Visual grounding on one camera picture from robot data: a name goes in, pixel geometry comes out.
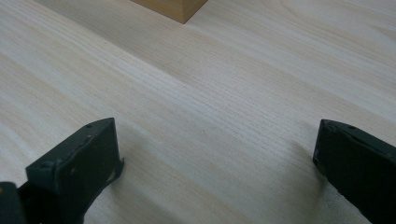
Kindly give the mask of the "wooden box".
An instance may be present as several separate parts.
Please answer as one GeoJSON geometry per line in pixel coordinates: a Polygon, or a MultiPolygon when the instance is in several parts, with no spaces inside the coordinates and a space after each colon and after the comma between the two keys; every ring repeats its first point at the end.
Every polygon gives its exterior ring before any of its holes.
{"type": "Polygon", "coordinates": [[[185,24],[208,0],[132,0],[164,15],[174,21],[185,24]]]}

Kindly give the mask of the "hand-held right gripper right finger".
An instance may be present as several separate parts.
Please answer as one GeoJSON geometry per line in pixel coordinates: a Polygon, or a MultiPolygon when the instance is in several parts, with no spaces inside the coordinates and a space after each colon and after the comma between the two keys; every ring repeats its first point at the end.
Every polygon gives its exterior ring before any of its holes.
{"type": "Polygon", "coordinates": [[[313,163],[373,224],[396,224],[396,147],[339,121],[323,119],[313,163]]]}

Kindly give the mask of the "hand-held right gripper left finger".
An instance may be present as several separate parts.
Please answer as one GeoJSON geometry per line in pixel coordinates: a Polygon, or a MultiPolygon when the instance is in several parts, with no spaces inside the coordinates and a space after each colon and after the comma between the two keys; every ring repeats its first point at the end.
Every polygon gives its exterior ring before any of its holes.
{"type": "Polygon", "coordinates": [[[113,118],[89,123],[25,168],[19,189],[29,224],[83,224],[94,200],[121,174],[113,118]]]}

